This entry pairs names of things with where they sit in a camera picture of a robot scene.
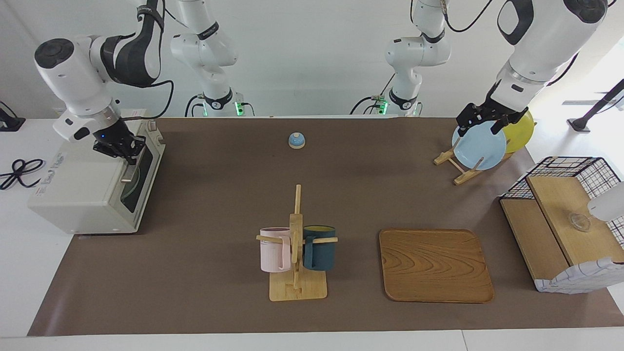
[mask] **oven window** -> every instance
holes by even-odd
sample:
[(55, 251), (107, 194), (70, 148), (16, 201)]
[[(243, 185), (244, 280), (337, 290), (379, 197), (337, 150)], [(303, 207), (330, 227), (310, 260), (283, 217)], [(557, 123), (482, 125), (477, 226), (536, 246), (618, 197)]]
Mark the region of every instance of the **oven window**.
[(137, 203), (139, 202), (139, 197), (141, 197), (141, 191), (145, 185), (153, 159), (154, 157), (150, 149), (145, 146), (143, 158), (137, 167), (137, 171), (134, 173), (132, 182), (126, 184), (121, 192), (121, 203), (132, 213), (137, 210)]

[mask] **black wire basket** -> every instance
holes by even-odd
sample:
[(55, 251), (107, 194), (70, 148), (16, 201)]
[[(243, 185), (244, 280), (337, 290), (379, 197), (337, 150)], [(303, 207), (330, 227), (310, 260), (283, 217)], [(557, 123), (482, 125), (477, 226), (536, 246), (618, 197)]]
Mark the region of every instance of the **black wire basket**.
[[(620, 178), (602, 157), (547, 157), (522, 176), (500, 199), (535, 199), (527, 177), (575, 177), (591, 199), (615, 187)], [(624, 247), (624, 217), (607, 223)]]

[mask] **blue plate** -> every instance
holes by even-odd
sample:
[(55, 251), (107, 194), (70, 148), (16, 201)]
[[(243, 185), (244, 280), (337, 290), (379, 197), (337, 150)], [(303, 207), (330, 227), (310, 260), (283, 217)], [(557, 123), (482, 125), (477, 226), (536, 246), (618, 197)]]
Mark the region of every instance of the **blue plate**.
[[(481, 157), (483, 162), (477, 167), (478, 171), (484, 171), (495, 167), (501, 162), (507, 150), (507, 138), (505, 133), (500, 131), (493, 135), (490, 128), (494, 121), (487, 121), (468, 130), (455, 148), (455, 157), (464, 166), (472, 169), (477, 165)], [(453, 133), (451, 145), (459, 138), (459, 127)]]

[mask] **pink mug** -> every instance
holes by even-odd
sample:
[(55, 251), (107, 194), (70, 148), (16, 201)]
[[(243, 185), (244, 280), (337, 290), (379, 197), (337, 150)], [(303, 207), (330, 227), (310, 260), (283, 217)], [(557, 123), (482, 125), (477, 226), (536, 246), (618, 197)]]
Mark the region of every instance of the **pink mug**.
[(260, 235), (282, 240), (282, 244), (260, 241), (260, 269), (269, 273), (289, 271), (291, 269), (290, 228), (263, 228), (260, 229)]

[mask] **wooden base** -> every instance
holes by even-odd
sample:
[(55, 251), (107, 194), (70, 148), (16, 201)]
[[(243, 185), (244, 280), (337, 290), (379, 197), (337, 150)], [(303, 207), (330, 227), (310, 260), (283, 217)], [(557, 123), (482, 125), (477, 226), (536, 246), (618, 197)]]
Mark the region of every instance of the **wooden base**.
[(325, 272), (299, 268), (299, 288), (295, 289), (294, 270), (271, 273), (269, 279), (269, 299), (273, 302), (294, 300), (316, 300), (327, 297)]
[[(445, 163), (446, 161), (449, 161), (453, 166), (455, 166), (455, 168), (457, 168), (457, 170), (459, 170), (459, 172), (462, 173), (459, 177), (457, 177), (457, 178), (455, 178), (453, 180), (453, 183), (455, 183), (455, 185), (462, 185), (463, 183), (467, 182), (468, 180), (471, 180), (472, 178), (474, 178), (474, 177), (478, 176), (479, 174), (483, 173), (483, 171), (477, 171), (477, 168), (481, 165), (481, 162), (483, 162), (484, 159), (481, 158), (481, 160), (479, 160), (479, 162), (477, 162), (477, 164), (472, 169), (469, 169), (468, 171), (464, 170), (453, 159), (453, 157), (455, 156), (455, 148), (457, 147), (458, 143), (459, 143), (459, 139), (455, 142), (455, 145), (453, 145), (453, 147), (450, 150), (445, 151), (445, 152), (441, 153), (440, 156), (436, 157), (436, 159), (433, 160), (433, 163), (436, 166), (439, 166), (439, 165)], [(503, 157), (502, 161), (507, 160), (508, 158), (512, 157), (512, 155), (513, 155), (513, 153), (505, 154), (505, 156)]]

